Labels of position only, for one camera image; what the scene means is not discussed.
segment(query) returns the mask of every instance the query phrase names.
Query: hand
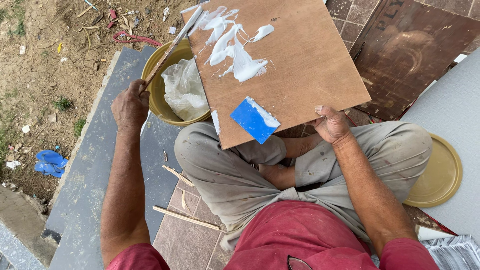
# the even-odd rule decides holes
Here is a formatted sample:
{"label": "hand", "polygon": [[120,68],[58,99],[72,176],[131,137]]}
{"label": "hand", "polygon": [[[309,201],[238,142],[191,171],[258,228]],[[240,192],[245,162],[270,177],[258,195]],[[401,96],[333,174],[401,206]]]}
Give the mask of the hand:
{"label": "hand", "polygon": [[135,80],[123,90],[111,105],[113,117],[117,122],[119,132],[140,132],[148,115],[148,98],[150,92],[144,91],[140,96],[139,88],[145,81]]}
{"label": "hand", "polygon": [[351,138],[352,132],[345,120],[344,113],[327,106],[316,106],[315,112],[320,115],[320,118],[306,124],[313,125],[326,142],[335,146],[341,141]]}

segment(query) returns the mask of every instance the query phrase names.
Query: wooden board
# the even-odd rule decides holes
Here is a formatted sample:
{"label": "wooden board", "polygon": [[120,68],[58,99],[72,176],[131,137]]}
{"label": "wooden board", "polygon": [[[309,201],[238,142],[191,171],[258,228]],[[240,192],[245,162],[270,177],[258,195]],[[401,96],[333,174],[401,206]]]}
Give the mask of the wooden board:
{"label": "wooden board", "polygon": [[[204,64],[213,49],[205,47],[212,30],[196,30],[189,36],[210,110],[218,113],[223,149],[253,140],[230,118],[246,96],[277,118],[281,125],[276,131],[318,118],[316,105],[342,110],[370,100],[321,1],[210,0],[203,8],[212,12],[218,6],[227,7],[227,11],[239,9],[236,23],[243,24],[251,36],[263,25],[275,27],[262,40],[245,46],[253,59],[268,59],[269,63],[266,73],[243,83],[233,73],[218,78],[228,66],[219,72],[223,64]],[[193,11],[183,13],[183,20],[188,21]]]}
{"label": "wooden board", "polygon": [[480,21],[414,0],[380,0],[350,50],[372,97],[357,108],[396,119],[480,35]]}

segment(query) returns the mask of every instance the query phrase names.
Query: dirt ground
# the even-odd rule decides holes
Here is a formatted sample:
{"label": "dirt ground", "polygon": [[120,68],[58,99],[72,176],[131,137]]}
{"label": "dirt ground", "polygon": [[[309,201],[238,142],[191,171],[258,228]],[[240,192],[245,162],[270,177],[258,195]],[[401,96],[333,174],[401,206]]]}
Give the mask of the dirt ground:
{"label": "dirt ground", "polygon": [[[133,34],[163,44],[175,37],[168,33],[169,26],[177,28],[176,34],[181,30],[180,11],[197,4],[197,0],[94,0],[91,3],[96,3],[99,11],[90,9],[79,18],[77,15],[89,7],[84,0],[0,3],[3,74],[0,77],[0,158],[4,164],[0,184],[3,182],[12,190],[22,190],[47,202],[59,178],[34,171],[35,154],[58,146],[57,152],[69,156],[77,142],[74,124],[90,112],[114,52],[123,46],[141,50],[147,45],[113,41],[112,36],[122,31],[120,25],[125,24],[120,14],[139,11],[124,15],[129,22],[135,17],[139,19]],[[163,21],[163,10],[167,6],[169,16]],[[111,29],[107,29],[109,8],[119,16]],[[94,25],[98,29],[82,29],[91,26],[100,14],[103,18]],[[20,54],[21,46],[25,46],[24,54]],[[72,103],[65,111],[55,109],[52,104],[61,97]],[[57,116],[54,123],[48,119],[51,114]],[[22,132],[25,125],[30,125],[30,132],[26,134]],[[9,145],[15,147],[19,143],[23,145],[18,152],[9,149]],[[12,170],[5,167],[7,159],[17,160],[21,165]]]}

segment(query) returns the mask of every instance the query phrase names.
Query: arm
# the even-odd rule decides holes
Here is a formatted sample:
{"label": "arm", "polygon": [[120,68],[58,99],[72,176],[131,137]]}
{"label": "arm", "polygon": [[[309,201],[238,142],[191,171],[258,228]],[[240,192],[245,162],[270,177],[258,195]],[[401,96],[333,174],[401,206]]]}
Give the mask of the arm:
{"label": "arm", "polygon": [[350,131],[343,113],[317,106],[321,118],[314,121],[315,130],[332,144],[347,184],[353,208],[382,255],[385,244],[396,238],[418,241],[410,218],[392,191],[380,180]]}
{"label": "arm", "polygon": [[140,164],[140,130],[147,118],[150,92],[138,96],[142,83],[144,80],[131,82],[111,106],[118,132],[100,220],[100,248],[105,267],[127,247],[150,244]]}

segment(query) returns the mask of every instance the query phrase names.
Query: clear plastic bag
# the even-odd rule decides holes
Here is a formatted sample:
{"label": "clear plastic bag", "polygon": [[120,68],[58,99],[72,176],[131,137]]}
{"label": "clear plastic bag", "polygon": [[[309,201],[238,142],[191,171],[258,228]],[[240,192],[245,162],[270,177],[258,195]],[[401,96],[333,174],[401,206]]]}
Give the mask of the clear plastic bag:
{"label": "clear plastic bag", "polygon": [[182,59],[162,72],[165,101],[184,121],[195,119],[209,110],[195,59]]}

